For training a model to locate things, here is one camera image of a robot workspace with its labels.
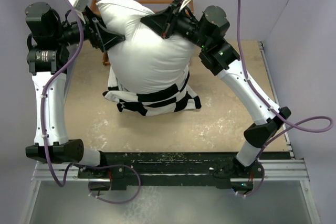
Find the white pillow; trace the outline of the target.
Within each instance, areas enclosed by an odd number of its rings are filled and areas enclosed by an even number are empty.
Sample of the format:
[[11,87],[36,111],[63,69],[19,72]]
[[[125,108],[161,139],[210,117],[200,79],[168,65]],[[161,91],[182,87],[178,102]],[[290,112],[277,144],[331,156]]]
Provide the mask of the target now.
[[179,35],[163,39],[141,23],[153,14],[134,0],[100,0],[97,8],[106,27],[125,36],[108,51],[108,87],[149,94],[181,84],[196,47]]

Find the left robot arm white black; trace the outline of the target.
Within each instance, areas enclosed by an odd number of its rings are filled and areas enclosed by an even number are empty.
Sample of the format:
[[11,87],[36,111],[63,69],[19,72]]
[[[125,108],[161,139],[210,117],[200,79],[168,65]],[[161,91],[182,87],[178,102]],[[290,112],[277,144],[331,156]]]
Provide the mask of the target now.
[[37,126],[34,143],[26,147],[26,156],[52,164],[78,163],[90,166],[96,178],[108,172],[99,151],[87,149],[81,139],[68,137],[65,123],[67,68],[73,64],[85,40],[106,52],[123,42],[123,35],[107,30],[102,18],[86,4],[74,7],[78,22],[62,21],[47,3],[36,2],[25,9],[27,63],[36,93]]

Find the black white checkered pillowcase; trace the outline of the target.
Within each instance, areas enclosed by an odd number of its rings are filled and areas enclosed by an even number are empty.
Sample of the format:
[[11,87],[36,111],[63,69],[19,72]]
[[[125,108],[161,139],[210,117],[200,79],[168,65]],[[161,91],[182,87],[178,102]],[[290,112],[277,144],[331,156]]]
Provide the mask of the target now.
[[128,91],[117,80],[110,70],[108,87],[102,95],[105,99],[115,102],[119,112],[137,112],[142,116],[156,116],[184,110],[201,109],[199,96],[188,85],[189,68],[183,70],[181,79],[170,87],[149,94],[138,94]]

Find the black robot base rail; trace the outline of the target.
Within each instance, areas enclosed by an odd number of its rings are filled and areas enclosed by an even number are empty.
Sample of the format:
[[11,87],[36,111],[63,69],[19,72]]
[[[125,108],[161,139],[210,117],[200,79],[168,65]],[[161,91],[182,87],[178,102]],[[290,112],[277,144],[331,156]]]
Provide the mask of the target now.
[[127,186],[194,186],[250,191],[263,177],[260,163],[242,167],[234,152],[105,153],[101,169],[80,168],[78,177],[111,183],[112,190]]

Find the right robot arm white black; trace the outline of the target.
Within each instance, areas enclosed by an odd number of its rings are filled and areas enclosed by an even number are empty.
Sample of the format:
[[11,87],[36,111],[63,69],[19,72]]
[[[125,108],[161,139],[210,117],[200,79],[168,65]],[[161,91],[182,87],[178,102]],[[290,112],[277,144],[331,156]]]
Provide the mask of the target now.
[[244,131],[245,142],[235,157],[234,173],[246,177],[252,171],[262,146],[291,116],[288,107],[280,107],[249,75],[244,73],[240,55],[224,36],[229,29],[226,13],[218,6],[208,6],[200,19],[180,9],[182,0],[174,0],[165,10],[141,18],[163,39],[180,35],[201,49],[202,64],[236,94],[249,112],[253,124]]

